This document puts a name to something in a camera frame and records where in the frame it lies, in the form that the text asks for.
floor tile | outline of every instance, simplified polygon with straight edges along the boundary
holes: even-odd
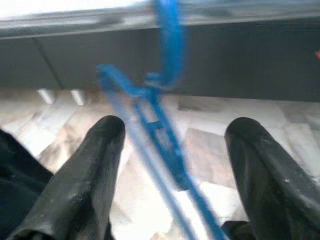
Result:
[[[190,128],[184,144],[188,153],[186,165],[192,176],[209,183],[236,188],[223,136]]]

gray wall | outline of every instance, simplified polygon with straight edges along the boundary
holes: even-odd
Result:
[[[175,93],[320,101],[320,21],[192,26]],[[136,84],[161,68],[156,29],[0,41],[0,86],[96,88],[96,64]]]

gray panel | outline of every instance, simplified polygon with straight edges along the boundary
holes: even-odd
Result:
[[[60,88],[31,38],[0,41],[0,87]]]
[[[187,95],[320,101],[320,24],[194,26],[186,30]],[[146,72],[160,69],[157,32],[147,32]]]
[[[113,64],[132,81],[142,81],[143,30],[38,38],[63,88],[92,89],[96,65]]]

blue plastic hanger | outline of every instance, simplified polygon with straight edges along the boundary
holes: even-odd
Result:
[[[113,65],[101,64],[97,66],[99,83],[106,92],[106,96],[115,110],[127,124],[130,137],[137,147],[138,152],[141,154],[144,164],[150,171],[157,187],[160,189],[166,203],[170,206],[172,214],[177,218],[185,231],[186,236],[192,240],[196,239],[194,232],[184,218],[169,187],[157,171],[150,154],[145,150],[141,140],[144,136],[134,127],[128,126],[128,124],[130,124],[130,115],[125,105],[121,103],[121,98],[116,91],[116,87],[131,97],[132,108],[138,116],[141,126],[148,134],[149,139],[151,139],[152,144],[172,175],[178,188],[188,191],[193,204],[198,209],[212,237],[216,240],[224,240],[227,239],[227,237],[218,225],[214,214],[210,210],[210,206],[185,169],[184,151],[176,138],[172,125],[161,107],[160,102],[163,92],[177,84],[183,70],[184,34],[182,26],[179,24],[177,6],[174,0],[156,0],[154,5],[161,31],[162,72],[148,73],[144,82],[145,86],[136,87]],[[157,117],[156,121],[149,121],[144,114],[142,103],[145,102],[151,106],[153,115]]]

marble floor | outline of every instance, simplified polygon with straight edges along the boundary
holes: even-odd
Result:
[[[78,106],[69,91],[59,91],[49,105],[35,90],[0,90],[0,127],[55,173],[95,122],[117,115],[101,92],[87,97],[87,104]],[[163,104],[184,143],[190,174],[220,224],[246,219],[224,141],[228,124],[237,117],[259,121],[320,183],[320,103],[168,95]],[[208,239],[186,193],[174,195],[199,239]],[[110,218],[117,240],[185,239],[128,137]]]

